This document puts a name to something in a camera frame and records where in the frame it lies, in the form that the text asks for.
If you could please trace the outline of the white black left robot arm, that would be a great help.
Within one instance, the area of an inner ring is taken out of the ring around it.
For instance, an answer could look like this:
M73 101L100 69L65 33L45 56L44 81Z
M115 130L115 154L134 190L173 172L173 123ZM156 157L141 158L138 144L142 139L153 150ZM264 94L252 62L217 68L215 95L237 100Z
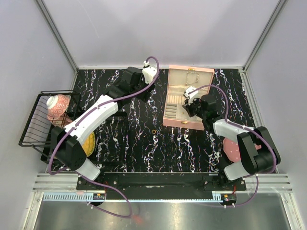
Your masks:
M130 103L132 98L146 102L155 88L159 68L146 64L143 69L128 67L122 76L108 86L96 103L72 123L64 128L59 126L51 130L52 155L48 172L53 174L51 166L54 159L59 160L71 171L87 178L87 184L94 190L103 186L100 170L87 157L82 145L107 118Z

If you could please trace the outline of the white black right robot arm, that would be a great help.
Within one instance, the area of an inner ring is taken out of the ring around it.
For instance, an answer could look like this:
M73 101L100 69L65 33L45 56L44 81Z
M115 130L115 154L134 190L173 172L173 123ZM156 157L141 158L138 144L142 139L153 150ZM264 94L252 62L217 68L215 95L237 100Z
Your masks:
M222 151L214 185L228 190L244 177L275 171L281 157L266 127L247 127L222 118L217 112L216 100L210 95L199 98L186 92L184 97L182 107L190 117L200 118L206 131L222 136L237 146L237 160L233 160L225 150Z

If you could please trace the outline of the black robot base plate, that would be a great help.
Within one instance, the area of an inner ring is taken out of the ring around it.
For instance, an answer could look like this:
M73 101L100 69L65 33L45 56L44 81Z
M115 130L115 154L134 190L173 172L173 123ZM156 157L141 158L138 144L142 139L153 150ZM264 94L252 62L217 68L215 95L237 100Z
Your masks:
M246 191L243 179L228 181L210 172L104 172L96 181L98 186L79 178L76 189L106 192L107 201L214 200L214 192Z

